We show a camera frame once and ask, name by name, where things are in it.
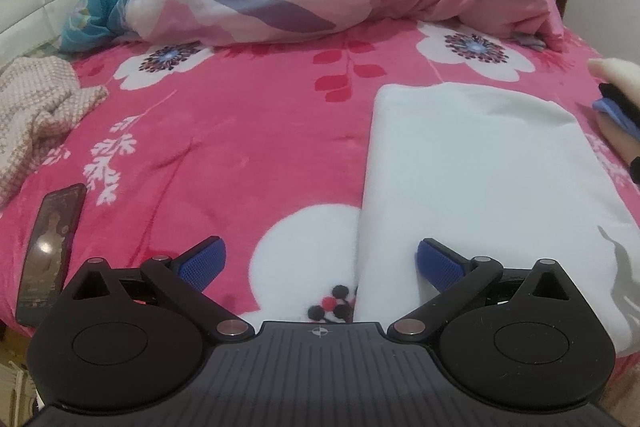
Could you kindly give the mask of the black folded garment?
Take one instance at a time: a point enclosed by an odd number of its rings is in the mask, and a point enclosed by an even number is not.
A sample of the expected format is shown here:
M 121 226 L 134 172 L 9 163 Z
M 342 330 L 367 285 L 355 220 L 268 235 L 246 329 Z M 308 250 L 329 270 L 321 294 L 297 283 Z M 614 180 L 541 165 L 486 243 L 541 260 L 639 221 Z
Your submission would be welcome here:
M 637 106 L 632 103 L 626 95 L 623 94 L 623 91 L 614 86 L 614 84 L 601 82 L 598 86 L 601 98 L 610 98 L 613 101 L 616 101 L 620 106 L 623 107 L 624 111 L 631 117 L 637 121 L 639 126 L 639 109 Z

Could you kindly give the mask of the pink floral bed blanket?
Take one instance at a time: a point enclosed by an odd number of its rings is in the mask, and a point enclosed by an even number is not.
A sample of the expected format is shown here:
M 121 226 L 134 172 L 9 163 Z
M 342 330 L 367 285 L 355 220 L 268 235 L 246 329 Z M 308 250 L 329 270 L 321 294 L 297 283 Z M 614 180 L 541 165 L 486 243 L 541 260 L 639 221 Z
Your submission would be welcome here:
M 129 268 L 207 236 L 227 246 L 207 295 L 259 324 L 357 320 L 359 221 L 374 102 L 389 84 L 463 83 L 552 102 L 578 122 L 639 228 L 639 191 L 600 137 L 591 49 L 537 52 L 459 25 L 384 20 L 303 44 L 126 44 L 76 72 L 108 98 L 1 213 L 1 318 L 44 196 L 85 184 L 70 269 Z

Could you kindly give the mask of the blue folded garment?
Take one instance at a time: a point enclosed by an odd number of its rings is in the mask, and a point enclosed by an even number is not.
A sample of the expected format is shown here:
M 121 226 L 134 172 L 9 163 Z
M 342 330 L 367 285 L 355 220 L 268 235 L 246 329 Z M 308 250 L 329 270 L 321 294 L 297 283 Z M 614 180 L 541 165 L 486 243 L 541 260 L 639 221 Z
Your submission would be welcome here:
M 634 139 L 639 139 L 639 126 L 634 118 L 631 118 L 620 104 L 610 98 L 600 98 L 592 104 L 592 108 L 601 114 L 604 114 L 615 122 L 617 127 L 624 130 Z

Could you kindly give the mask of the beige knitted garment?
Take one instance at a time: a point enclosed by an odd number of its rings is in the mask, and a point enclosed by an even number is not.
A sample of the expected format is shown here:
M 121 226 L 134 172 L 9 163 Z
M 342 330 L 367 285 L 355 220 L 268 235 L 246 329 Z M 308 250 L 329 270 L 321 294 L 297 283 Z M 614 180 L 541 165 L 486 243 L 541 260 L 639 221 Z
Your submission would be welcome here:
M 55 56 L 19 57 L 2 72 L 2 206 L 107 97 L 103 86 L 81 87 L 73 66 Z

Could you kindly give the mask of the white bear print sweatshirt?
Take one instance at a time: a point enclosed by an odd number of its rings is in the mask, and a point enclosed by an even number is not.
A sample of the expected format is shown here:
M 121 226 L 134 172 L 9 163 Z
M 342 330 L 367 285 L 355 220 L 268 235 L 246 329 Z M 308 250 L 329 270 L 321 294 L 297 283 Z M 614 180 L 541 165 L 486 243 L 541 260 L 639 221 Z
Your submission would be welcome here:
M 463 83 L 378 90 L 359 221 L 357 320 L 390 325 L 434 296 L 416 267 L 423 239 L 508 268 L 559 262 L 618 354 L 638 350 L 638 225 L 559 105 Z

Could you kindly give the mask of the black smartphone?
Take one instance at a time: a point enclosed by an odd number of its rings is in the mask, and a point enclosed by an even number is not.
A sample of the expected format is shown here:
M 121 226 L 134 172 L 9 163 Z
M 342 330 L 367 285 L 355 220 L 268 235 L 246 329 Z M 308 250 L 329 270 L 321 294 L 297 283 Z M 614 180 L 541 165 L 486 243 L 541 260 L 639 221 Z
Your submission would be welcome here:
M 61 294 L 86 193 L 85 184 L 77 183 L 43 197 L 17 291 L 18 324 L 35 329 Z

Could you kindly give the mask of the tan folded garment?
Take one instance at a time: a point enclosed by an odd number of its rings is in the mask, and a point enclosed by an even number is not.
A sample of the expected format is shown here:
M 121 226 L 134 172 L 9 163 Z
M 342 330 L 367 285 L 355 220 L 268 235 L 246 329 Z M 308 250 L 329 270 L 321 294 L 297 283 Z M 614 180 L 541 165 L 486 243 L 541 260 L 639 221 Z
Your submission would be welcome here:
M 596 121 L 604 139 L 627 166 L 631 180 L 639 184 L 639 141 L 606 114 L 597 113 Z

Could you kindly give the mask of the cream folded garment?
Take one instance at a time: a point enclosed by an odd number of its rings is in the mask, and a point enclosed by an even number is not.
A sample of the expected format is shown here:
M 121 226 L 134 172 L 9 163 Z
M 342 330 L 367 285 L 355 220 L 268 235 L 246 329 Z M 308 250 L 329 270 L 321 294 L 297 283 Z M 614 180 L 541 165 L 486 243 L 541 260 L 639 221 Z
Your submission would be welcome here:
M 591 75 L 608 83 L 625 93 L 638 94 L 640 66 L 620 58 L 592 58 L 588 61 Z

